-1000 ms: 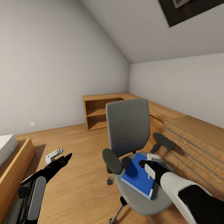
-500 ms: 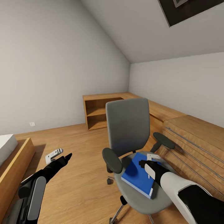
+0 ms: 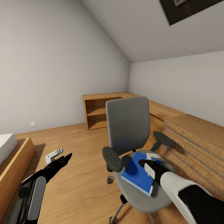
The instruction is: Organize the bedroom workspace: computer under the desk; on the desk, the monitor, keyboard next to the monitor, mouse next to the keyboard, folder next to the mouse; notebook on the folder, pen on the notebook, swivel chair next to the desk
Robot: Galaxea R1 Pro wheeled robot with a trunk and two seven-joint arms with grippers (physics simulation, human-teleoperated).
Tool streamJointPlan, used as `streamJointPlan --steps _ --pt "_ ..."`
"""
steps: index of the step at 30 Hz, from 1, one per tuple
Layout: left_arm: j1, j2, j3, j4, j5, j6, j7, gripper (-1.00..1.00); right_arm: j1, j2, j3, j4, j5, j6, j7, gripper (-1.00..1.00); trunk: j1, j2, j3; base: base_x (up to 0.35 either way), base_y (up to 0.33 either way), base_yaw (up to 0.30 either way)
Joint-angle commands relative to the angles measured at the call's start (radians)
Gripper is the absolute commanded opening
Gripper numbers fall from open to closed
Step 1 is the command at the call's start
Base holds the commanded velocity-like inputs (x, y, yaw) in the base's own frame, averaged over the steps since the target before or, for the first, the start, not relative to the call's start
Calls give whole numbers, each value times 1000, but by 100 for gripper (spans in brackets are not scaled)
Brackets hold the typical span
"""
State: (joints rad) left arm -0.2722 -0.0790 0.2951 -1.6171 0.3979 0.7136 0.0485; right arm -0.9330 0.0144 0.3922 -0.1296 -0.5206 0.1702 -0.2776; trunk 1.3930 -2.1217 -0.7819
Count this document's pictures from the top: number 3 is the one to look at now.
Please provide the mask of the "swivel chair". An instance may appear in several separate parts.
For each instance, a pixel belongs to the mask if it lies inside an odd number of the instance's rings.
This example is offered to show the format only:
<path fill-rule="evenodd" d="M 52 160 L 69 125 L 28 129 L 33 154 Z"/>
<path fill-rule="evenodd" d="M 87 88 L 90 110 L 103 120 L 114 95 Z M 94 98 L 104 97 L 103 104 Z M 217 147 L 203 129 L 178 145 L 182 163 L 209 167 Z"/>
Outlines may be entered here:
<path fill-rule="evenodd" d="M 151 213 L 160 211 L 172 203 L 172 200 L 155 182 L 151 197 L 141 192 L 127 181 L 121 178 L 122 173 L 136 154 L 136 149 L 142 149 L 150 135 L 150 113 L 149 101 L 147 97 L 129 97 L 109 100 L 105 104 L 108 126 L 109 147 L 104 147 L 102 155 L 106 161 L 106 167 L 114 176 L 108 175 L 107 183 L 111 183 L 111 178 L 115 179 L 122 194 L 121 206 L 110 217 L 109 224 L 114 224 L 114 220 L 121 211 L 124 204 L 129 202 L 136 210 L 148 213 L 148 216 L 155 224 Z M 168 147 L 175 148 L 175 143 L 165 134 L 154 131 L 153 135 L 158 139 L 150 151 L 141 150 L 140 153 L 156 154 L 155 151 L 163 143 Z M 120 155 L 133 151 L 121 158 Z M 162 156 L 158 159 L 161 165 L 173 173 L 177 174 L 174 167 Z"/>

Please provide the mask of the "folder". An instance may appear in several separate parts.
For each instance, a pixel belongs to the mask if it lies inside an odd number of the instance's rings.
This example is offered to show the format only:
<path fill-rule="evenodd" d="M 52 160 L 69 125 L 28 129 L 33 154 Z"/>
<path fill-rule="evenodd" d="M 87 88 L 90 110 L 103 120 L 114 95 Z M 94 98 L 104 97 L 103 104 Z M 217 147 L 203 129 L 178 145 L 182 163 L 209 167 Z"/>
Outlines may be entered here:
<path fill-rule="evenodd" d="M 122 173 L 121 178 L 151 197 L 155 180 L 145 171 L 143 167 L 141 167 L 141 165 L 138 164 L 138 161 L 141 159 L 146 160 L 147 155 L 137 151 L 125 171 Z M 152 158 L 152 160 L 155 160 L 158 164 L 161 164 L 161 161 L 158 159 Z"/>

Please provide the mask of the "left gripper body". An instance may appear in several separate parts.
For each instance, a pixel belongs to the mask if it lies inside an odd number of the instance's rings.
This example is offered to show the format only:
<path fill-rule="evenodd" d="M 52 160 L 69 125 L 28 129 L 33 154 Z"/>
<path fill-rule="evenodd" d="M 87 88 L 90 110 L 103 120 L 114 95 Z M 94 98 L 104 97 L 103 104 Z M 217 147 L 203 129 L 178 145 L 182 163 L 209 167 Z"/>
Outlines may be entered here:
<path fill-rule="evenodd" d="M 54 176 L 58 173 L 58 171 L 63 168 L 64 166 L 66 166 L 67 160 L 65 159 L 64 156 L 60 157 L 59 159 L 57 159 L 56 161 L 51 162 L 49 165 L 47 165 L 46 167 L 50 167 L 53 169 L 54 171 Z"/>

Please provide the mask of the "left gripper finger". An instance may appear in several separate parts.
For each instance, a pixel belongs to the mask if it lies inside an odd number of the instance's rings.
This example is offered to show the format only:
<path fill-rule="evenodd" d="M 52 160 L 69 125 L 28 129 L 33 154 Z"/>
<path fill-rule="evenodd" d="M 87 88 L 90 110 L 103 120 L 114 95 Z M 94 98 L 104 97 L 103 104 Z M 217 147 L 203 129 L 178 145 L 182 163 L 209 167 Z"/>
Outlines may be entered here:
<path fill-rule="evenodd" d="M 65 156 L 65 159 L 67 160 L 67 162 L 68 162 L 68 160 L 70 160 L 71 156 L 72 156 L 72 153 L 70 153 L 67 156 Z"/>

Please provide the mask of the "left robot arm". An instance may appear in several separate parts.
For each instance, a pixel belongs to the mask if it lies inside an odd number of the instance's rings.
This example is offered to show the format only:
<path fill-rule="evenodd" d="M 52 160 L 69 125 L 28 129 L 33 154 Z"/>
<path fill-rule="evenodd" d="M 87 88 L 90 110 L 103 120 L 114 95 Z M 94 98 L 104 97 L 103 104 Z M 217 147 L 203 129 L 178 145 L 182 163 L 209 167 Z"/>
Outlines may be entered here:
<path fill-rule="evenodd" d="M 58 149 L 45 157 L 47 166 L 32 174 L 20 184 L 17 200 L 4 224 L 37 224 L 40 214 L 40 207 L 44 196 L 46 183 L 54 177 L 58 171 L 68 164 L 72 153 L 54 159 L 63 153 L 63 149 Z"/>

